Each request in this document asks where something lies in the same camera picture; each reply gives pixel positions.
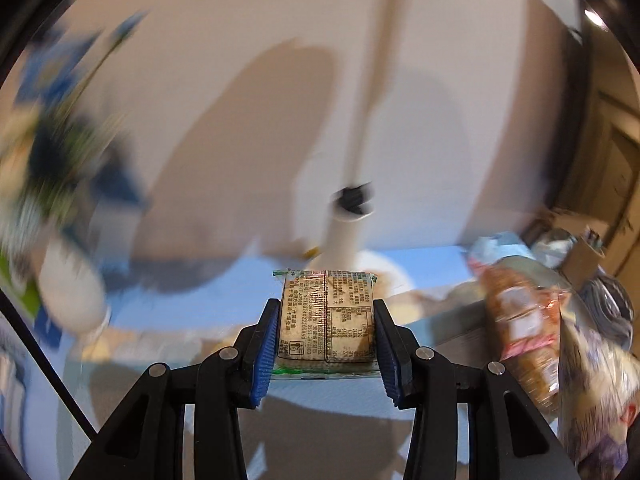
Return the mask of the purple snack bag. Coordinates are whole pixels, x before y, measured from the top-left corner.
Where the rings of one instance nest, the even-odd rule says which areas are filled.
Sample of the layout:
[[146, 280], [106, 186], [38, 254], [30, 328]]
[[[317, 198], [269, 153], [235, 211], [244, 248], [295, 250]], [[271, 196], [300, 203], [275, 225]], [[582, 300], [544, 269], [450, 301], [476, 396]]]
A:
[[639, 414], [639, 361], [595, 330], [562, 320], [559, 383], [559, 439], [579, 477], [616, 478]]

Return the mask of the red striped bread snack bag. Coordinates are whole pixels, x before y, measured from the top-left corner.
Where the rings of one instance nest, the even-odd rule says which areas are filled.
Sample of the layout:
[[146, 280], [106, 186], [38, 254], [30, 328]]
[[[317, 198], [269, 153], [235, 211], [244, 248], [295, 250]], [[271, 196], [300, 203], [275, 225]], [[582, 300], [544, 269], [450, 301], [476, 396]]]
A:
[[561, 313], [572, 294], [534, 284], [525, 274], [491, 264], [477, 273], [486, 292], [489, 338], [498, 361], [544, 414], [559, 401]]

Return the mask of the small green edged snack pack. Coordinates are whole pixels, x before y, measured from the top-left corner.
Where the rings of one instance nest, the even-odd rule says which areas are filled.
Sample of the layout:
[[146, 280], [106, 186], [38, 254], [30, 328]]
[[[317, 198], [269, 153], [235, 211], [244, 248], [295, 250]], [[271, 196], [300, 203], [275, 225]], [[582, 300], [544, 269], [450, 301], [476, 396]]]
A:
[[274, 276], [283, 289], [273, 375], [326, 378], [378, 371], [374, 274], [288, 269]]

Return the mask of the white ceramic flower vase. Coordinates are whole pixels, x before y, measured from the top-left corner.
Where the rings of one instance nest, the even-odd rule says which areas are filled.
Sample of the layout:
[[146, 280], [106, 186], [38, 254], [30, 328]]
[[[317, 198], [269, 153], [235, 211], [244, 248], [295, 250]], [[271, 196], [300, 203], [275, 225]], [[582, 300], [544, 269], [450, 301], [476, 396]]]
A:
[[64, 332], [91, 338], [107, 326], [111, 309], [103, 278], [91, 260], [65, 238], [48, 240], [37, 285], [48, 315]]

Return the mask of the light blue tissue pack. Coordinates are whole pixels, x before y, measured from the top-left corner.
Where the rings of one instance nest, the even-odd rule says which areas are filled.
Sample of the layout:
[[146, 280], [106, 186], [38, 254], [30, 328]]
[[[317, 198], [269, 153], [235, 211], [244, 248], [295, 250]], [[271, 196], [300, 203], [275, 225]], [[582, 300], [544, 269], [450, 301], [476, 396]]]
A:
[[518, 234], [510, 231], [500, 232], [479, 237], [466, 252], [466, 262], [476, 272], [478, 269], [512, 256], [534, 258], [533, 253]]

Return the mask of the white desk lamp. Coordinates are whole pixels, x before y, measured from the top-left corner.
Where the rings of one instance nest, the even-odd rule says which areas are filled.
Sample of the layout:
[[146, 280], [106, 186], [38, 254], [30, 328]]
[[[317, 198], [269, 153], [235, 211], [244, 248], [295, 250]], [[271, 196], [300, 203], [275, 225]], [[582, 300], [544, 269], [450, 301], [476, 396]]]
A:
[[364, 176], [364, 163], [371, 140], [372, 120], [387, 93], [390, 75], [396, 64], [407, 1], [375, 0], [346, 145], [342, 187], [332, 197], [326, 234], [316, 255], [308, 259], [308, 271], [360, 269], [363, 232], [374, 211], [373, 184]]

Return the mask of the black wall monitor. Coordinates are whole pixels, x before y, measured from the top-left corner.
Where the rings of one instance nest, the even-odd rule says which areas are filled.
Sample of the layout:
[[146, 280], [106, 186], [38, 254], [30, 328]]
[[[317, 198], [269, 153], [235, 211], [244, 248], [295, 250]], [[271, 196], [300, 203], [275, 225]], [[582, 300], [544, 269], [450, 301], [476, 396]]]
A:
[[551, 209], [561, 194], [577, 153], [589, 96], [591, 40], [574, 27], [567, 29], [563, 44], [564, 82], [561, 106], [552, 142], [544, 161], [547, 191], [544, 206]]

